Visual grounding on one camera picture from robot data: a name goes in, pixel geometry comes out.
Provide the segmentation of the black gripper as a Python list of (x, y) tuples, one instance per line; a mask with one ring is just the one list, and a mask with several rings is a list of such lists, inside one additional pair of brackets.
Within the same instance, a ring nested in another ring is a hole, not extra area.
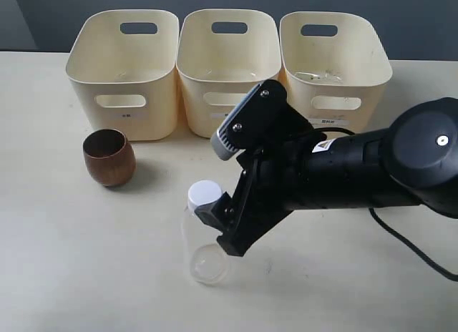
[(196, 207), (200, 221), (221, 232), (218, 245), (230, 256), (243, 257), (270, 229), (293, 211), (304, 161), (326, 136), (294, 108), (286, 106), (260, 137), (242, 150), (237, 161), (243, 174), (231, 198), (224, 192), (214, 202)]

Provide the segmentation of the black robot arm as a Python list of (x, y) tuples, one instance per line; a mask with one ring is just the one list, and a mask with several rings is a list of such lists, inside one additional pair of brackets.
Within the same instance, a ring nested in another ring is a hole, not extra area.
[(238, 157), (232, 195), (196, 208), (231, 256), (296, 210), (425, 205), (457, 216), (457, 100), (412, 107), (390, 127), (330, 140), (288, 109)]

